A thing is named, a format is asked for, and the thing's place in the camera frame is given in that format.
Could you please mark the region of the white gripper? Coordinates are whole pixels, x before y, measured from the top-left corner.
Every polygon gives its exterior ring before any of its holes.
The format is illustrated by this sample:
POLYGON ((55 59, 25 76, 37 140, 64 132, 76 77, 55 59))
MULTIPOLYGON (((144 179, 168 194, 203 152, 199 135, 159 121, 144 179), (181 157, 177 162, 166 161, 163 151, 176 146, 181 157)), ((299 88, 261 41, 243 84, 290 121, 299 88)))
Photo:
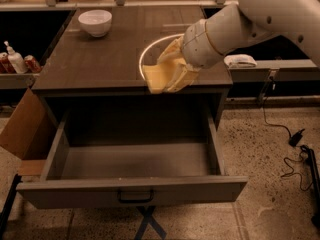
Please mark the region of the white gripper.
POLYGON ((158 57, 158 63, 175 59, 170 64, 173 75, 165 86, 165 92, 175 93, 191 85, 199 76, 199 68, 210 68, 223 59, 210 42, 206 23, 206 20, 201 19, 191 25, 183 37, 174 39, 158 57), (176 59, 182 54, 188 64, 184 59, 176 59))

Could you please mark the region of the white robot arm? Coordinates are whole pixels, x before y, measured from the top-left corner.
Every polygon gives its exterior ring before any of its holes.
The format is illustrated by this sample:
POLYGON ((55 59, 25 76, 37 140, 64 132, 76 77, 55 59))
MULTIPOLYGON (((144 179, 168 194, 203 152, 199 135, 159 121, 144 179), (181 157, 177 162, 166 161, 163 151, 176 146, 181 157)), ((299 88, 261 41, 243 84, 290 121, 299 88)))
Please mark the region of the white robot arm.
POLYGON ((173 64, 165 90, 177 92, 226 54, 275 36, 287 38, 320 66, 320 2, 238 0, 194 23, 158 58, 160 64, 173 64))

